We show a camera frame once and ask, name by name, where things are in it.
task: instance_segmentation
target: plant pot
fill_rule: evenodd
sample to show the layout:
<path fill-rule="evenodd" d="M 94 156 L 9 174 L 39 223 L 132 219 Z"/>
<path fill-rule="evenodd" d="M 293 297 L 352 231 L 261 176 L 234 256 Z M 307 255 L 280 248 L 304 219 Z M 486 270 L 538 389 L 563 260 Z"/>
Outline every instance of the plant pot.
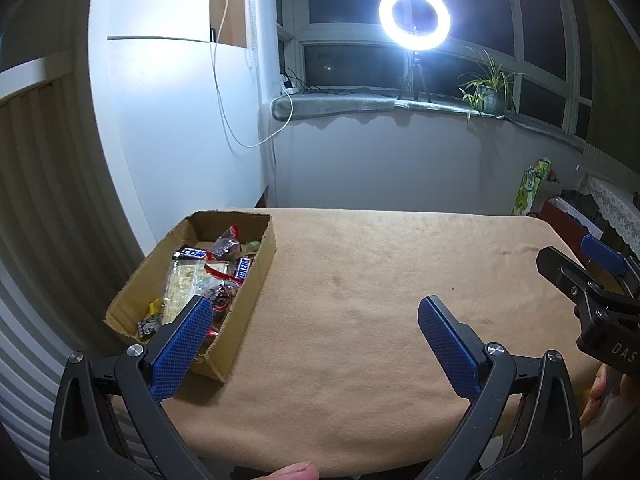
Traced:
<path fill-rule="evenodd" d="M 506 99 L 504 92 L 496 93 L 492 88 L 488 86 L 479 86 L 478 95 L 482 97 L 482 113 L 491 114 L 495 116 L 504 115 L 507 109 Z"/>

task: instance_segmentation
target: screw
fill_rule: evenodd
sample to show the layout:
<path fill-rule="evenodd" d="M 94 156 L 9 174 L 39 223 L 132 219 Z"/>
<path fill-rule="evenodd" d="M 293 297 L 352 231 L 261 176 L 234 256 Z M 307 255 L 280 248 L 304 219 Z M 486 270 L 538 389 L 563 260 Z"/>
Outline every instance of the screw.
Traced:
<path fill-rule="evenodd" d="M 504 347 L 502 345 L 498 345 L 498 343 L 491 343 L 486 346 L 486 349 L 489 351 L 489 354 L 491 355 L 504 354 Z"/>
<path fill-rule="evenodd" d="M 558 350 L 549 350 L 549 352 L 546 353 L 546 356 L 549 357 L 550 361 L 553 361 L 555 363 L 559 363 L 560 361 L 562 361 L 562 355 Z"/>
<path fill-rule="evenodd" d="M 69 356 L 69 362 L 73 364 L 78 364 L 82 359 L 84 359 L 84 354 L 82 352 L 73 352 Z"/>
<path fill-rule="evenodd" d="M 145 349 L 142 348 L 142 345 L 131 345 L 127 348 L 127 355 L 129 357 L 138 357 L 143 351 L 145 351 Z"/>

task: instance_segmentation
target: table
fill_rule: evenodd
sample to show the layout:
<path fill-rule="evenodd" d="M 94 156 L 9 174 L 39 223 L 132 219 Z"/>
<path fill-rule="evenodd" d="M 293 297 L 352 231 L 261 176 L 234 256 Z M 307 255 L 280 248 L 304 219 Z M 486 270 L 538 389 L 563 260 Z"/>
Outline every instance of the table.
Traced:
<path fill-rule="evenodd" d="M 430 294 L 486 342 L 557 349 L 575 391 L 591 386 L 598 364 L 576 348 L 573 304 L 536 270 L 542 247 L 571 253 L 545 222 L 267 211 L 278 249 L 228 381 L 188 374 L 162 402 L 197 455 L 264 471 L 311 460 L 323 476 L 433 458 L 468 401 L 418 328 Z"/>

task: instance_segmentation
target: finger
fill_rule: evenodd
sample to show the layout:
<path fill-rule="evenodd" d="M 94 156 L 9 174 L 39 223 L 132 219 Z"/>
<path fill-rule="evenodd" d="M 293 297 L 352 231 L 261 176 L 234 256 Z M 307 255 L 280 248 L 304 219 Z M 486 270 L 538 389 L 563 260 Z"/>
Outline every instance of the finger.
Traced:
<path fill-rule="evenodd" d="M 600 399 L 589 399 L 580 417 L 580 428 L 584 429 L 595 418 L 600 411 L 601 404 Z"/>
<path fill-rule="evenodd" d="M 589 393 L 591 399 L 599 399 L 604 394 L 604 390 L 607 389 L 607 380 L 609 379 L 609 365 L 602 365 L 596 373 L 596 378 L 593 381 L 593 386 Z"/>
<path fill-rule="evenodd" d="M 637 404 L 640 402 L 640 381 L 632 379 L 628 375 L 622 376 L 620 381 L 620 395 L 627 402 Z"/>
<path fill-rule="evenodd" d="M 311 462 L 300 462 L 279 469 L 257 480 L 318 480 L 320 473 Z"/>

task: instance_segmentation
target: gray windowsill cover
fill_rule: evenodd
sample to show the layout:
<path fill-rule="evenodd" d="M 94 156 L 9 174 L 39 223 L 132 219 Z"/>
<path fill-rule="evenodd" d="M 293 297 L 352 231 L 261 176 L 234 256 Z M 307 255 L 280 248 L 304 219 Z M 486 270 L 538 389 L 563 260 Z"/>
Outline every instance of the gray windowsill cover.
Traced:
<path fill-rule="evenodd" d="M 472 110 L 460 101 L 440 96 L 432 96 L 433 103 L 422 101 L 416 102 L 409 99 L 398 100 L 391 96 L 372 94 L 365 91 L 347 95 L 321 93 L 294 94 L 291 96 L 291 99 L 293 101 L 292 121 L 303 121 L 318 117 L 330 117 L 361 112 L 391 112 L 395 108 L 404 108 L 405 110 L 412 110 L 414 112 L 440 112 L 457 115 L 461 114 L 464 116 L 471 113 L 472 116 L 479 117 L 482 115 L 486 120 L 494 119 L 510 121 L 525 130 L 551 137 L 559 142 L 567 144 L 572 148 L 575 148 L 578 152 L 582 152 L 585 145 L 585 141 L 580 137 L 568 136 L 560 128 L 553 126 L 552 124 L 542 123 L 510 112 L 506 116 L 500 118 L 488 116 L 486 114 L 480 114 L 480 112 L 476 110 Z M 286 121 L 291 112 L 289 98 L 283 96 L 274 100 L 271 112 L 273 118 L 277 121 Z"/>

